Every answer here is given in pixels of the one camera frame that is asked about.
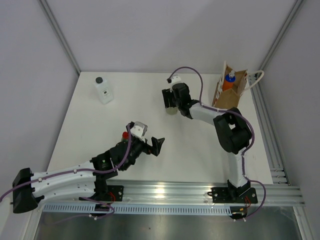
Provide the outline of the dark green bottle red cap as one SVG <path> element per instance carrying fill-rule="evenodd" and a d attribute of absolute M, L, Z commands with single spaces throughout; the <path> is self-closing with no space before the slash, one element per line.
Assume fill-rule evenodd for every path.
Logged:
<path fill-rule="evenodd" d="M 124 131 L 122 133 L 122 138 L 121 138 L 122 141 L 128 141 L 129 140 L 129 133 L 127 131 Z"/>

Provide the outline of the orange bottle blue cap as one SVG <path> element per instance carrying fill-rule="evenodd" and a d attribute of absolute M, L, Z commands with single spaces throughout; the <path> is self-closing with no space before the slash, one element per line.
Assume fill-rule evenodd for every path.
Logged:
<path fill-rule="evenodd" d="M 227 91 L 231 89 L 236 81 L 236 72 L 232 70 L 228 75 L 225 76 L 223 85 L 222 85 L 222 91 Z"/>

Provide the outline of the clear bottle black cap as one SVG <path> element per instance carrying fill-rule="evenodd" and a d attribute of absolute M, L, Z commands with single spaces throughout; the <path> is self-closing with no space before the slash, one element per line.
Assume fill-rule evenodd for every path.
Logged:
<path fill-rule="evenodd" d="M 105 78 L 101 76 L 96 77 L 94 86 L 97 90 L 98 98 L 103 105 L 108 104 L 114 99 L 110 84 Z"/>

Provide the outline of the green bottle white cap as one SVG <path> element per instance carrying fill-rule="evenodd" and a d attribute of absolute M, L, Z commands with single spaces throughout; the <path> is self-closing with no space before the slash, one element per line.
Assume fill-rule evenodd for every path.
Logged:
<path fill-rule="evenodd" d="M 168 107 L 165 109 L 165 111 L 168 115 L 175 115 L 178 113 L 178 108 L 177 107 Z"/>

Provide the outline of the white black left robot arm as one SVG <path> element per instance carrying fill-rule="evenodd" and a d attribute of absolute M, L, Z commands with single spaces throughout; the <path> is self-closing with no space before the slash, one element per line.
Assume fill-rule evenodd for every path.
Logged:
<path fill-rule="evenodd" d="M 141 122 L 130 122 L 114 147 L 72 167 L 44 172 L 21 169 L 12 182 L 13 213 L 27 213 L 52 200 L 106 201 L 112 195 L 108 179 L 133 166 L 141 154 L 160 154 L 165 139 L 152 137 L 148 144 L 147 128 Z"/>

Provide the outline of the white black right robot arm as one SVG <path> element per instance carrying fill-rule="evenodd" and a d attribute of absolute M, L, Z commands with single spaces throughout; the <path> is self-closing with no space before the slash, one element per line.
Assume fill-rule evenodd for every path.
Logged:
<path fill-rule="evenodd" d="M 183 117 L 203 121 L 215 127 L 220 146 L 228 153 L 230 178 L 222 199 L 240 202 L 251 188 L 245 173 L 245 152 L 255 140 L 254 130 L 238 108 L 214 108 L 193 99 L 190 89 L 184 82 L 174 83 L 168 79 L 170 87 L 161 90 L 163 104 L 168 114 L 180 112 Z"/>

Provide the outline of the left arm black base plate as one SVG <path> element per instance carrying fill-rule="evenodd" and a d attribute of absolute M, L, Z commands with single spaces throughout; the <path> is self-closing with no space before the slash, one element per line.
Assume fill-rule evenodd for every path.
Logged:
<path fill-rule="evenodd" d="M 124 196 L 123 185 L 107 185 L 103 188 L 97 188 L 94 190 L 94 194 L 88 197 L 95 201 L 105 202 L 122 202 Z"/>

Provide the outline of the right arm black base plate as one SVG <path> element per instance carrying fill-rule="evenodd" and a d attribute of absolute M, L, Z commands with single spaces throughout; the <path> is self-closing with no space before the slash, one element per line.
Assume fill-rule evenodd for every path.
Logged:
<path fill-rule="evenodd" d="M 257 204 L 258 197 L 256 189 L 249 187 L 247 189 L 235 190 L 230 187 L 212 187 L 207 195 L 212 198 L 216 204 Z"/>

